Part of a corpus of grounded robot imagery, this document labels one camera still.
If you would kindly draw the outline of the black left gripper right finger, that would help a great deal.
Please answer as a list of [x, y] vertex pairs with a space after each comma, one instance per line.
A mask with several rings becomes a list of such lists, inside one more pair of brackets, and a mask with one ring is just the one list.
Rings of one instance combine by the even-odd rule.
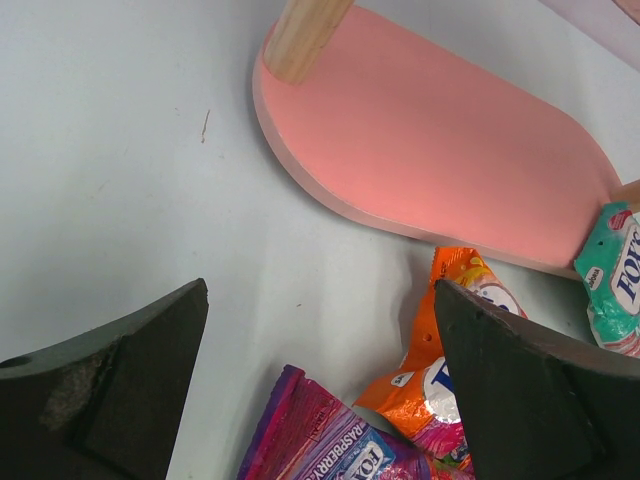
[[479, 479], [636, 479], [639, 361], [440, 280], [435, 314]]

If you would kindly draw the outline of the teal Fox's candy bag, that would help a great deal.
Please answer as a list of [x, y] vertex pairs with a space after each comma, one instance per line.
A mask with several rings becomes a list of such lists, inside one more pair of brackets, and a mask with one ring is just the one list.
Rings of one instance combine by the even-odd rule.
[[589, 296], [587, 316], [597, 344], [639, 356], [639, 223], [629, 205], [605, 205], [575, 270]]

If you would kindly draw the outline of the orange Fox's candy bag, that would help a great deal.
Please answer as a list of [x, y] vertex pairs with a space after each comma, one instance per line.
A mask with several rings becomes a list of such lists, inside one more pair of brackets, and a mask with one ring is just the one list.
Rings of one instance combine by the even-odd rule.
[[472, 479], [471, 455], [436, 322], [435, 283], [441, 279], [510, 313], [526, 315], [476, 249], [436, 248], [405, 358], [396, 371], [374, 380], [355, 405], [381, 415], [431, 458], [459, 471], [447, 473], [447, 479]]

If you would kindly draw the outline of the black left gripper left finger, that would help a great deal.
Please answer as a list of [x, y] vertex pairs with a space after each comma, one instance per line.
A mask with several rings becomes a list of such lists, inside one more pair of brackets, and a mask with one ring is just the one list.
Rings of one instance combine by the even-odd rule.
[[163, 479], [208, 314], [194, 280], [1, 364], [4, 479]]

